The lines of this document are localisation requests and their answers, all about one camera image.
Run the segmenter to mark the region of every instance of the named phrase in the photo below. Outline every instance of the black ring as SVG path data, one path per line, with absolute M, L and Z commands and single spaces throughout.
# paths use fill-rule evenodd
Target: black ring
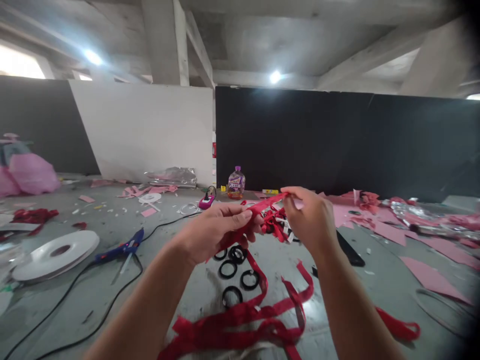
M 253 285 L 247 285 L 244 282 L 244 277 L 246 277 L 247 275 L 253 275 L 255 277 L 255 283 Z M 241 287 L 248 291 L 255 289 L 259 285 L 259 282 L 260 282 L 260 274 L 255 270 L 247 270 L 240 276 Z
M 225 300 L 225 295 L 227 295 L 227 293 L 230 293 L 230 292 L 236 294 L 236 296 L 238 297 L 239 304 L 244 302 L 244 298 L 242 296 L 242 292 L 240 291 L 240 289 L 236 286 L 228 286 L 225 290 L 223 290 L 223 294 L 221 295 L 221 302 L 223 303 L 223 306 L 225 307 L 225 309 L 230 309 L 230 306 L 227 305 L 227 301 Z
M 213 255 L 213 258 L 214 258 L 215 260 L 218 260 L 218 261 L 223 260 L 223 259 L 225 259 L 225 258 L 227 257 L 227 253 L 228 253 L 228 252 L 229 252 L 228 249 L 223 250 L 223 255 L 222 255 L 222 256 L 218 256 L 218 254 L 220 254 L 220 253 L 217 252 L 215 255 Z
M 231 264 L 233 266 L 233 272 L 230 274 L 230 275 L 225 275 L 223 272 L 222 272 L 222 268 L 226 265 L 226 264 Z M 220 267 L 218 268 L 218 276 L 221 277 L 222 279 L 231 279 L 235 276 L 235 274 L 237 273 L 237 264 L 232 261 L 232 260 L 225 260 L 224 262 L 221 263 Z
M 239 257 L 237 250 L 241 251 L 241 257 Z M 240 245 L 232 246 L 228 251 L 228 257 L 230 260 L 235 262 L 235 264 L 243 264 L 245 259 L 247 258 L 247 250 L 245 250 Z

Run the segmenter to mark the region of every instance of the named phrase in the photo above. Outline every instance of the window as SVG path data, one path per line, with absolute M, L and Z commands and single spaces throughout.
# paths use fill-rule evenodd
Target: window
M 473 94 L 466 97 L 467 100 L 480 100 L 480 94 Z
M 37 59 L 34 56 L 13 50 L 0 44 L 0 75 L 24 78 L 45 79 Z

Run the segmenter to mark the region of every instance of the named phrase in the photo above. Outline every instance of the finger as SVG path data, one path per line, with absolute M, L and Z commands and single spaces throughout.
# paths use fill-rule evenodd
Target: finger
M 262 232 L 262 227 L 258 224 L 255 224 L 254 226 L 252 226 L 251 228 L 253 230 L 254 233 L 257 233 L 257 234 L 262 234 L 263 235 L 263 232 Z
M 251 242 L 251 243 L 255 242 L 255 234 L 254 234 L 254 231 L 251 228 L 246 231 L 245 235 L 246 235 L 246 239 L 249 242 Z
M 264 218 L 261 217 L 260 215 L 257 215 L 255 216 L 254 223 L 258 225 L 262 225 L 264 223 Z
M 218 222 L 222 231 L 229 232 L 229 231 L 237 230 L 244 227 L 245 225 L 248 224 L 251 218 L 252 218 L 252 211 L 246 210 L 237 215 L 219 217 Z
M 238 242 L 240 244 L 240 246 L 244 249 L 248 249 L 249 248 L 249 242 L 247 241 L 247 239 L 245 238 L 245 236 L 242 236 L 240 241 Z
M 308 199 L 311 199 L 312 195 L 317 196 L 313 191 L 310 191 L 301 186 L 287 186 L 282 187 L 280 190 L 282 193 L 290 193 L 291 195 L 294 195 L 296 198 L 304 202 L 308 201 Z
M 246 206 L 242 206 L 236 203 L 229 203 L 229 202 L 217 203 L 214 206 L 221 211 L 221 214 L 224 217 L 231 217 L 233 215 L 240 214 L 241 212 L 244 212 L 247 209 Z
M 301 214 L 301 211 L 297 209 L 294 199 L 290 195 L 283 199 L 283 208 L 285 209 L 286 218 L 288 220 L 294 219 Z

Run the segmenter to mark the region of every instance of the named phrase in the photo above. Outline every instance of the ceiling light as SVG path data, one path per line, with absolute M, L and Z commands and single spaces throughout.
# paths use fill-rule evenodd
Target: ceiling light
M 282 75 L 278 71 L 275 71 L 272 75 L 270 75 L 270 81 L 272 84 L 278 83 L 281 78 Z
M 98 56 L 96 53 L 94 53 L 92 50 L 86 50 L 85 51 L 85 56 L 86 58 L 88 59 L 88 61 L 90 61 L 92 64 L 95 64 L 95 65 L 102 65 L 103 61 L 102 59 L 100 58 L 100 56 Z

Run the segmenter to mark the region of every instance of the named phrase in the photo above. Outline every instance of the tape roll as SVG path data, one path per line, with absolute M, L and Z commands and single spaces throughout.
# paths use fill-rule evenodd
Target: tape roll
M 13 270 L 12 277 L 19 282 L 51 279 L 81 263 L 99 242 L 99 236 L 89 230 L 53 239 L 32 251 L 29 260 Z

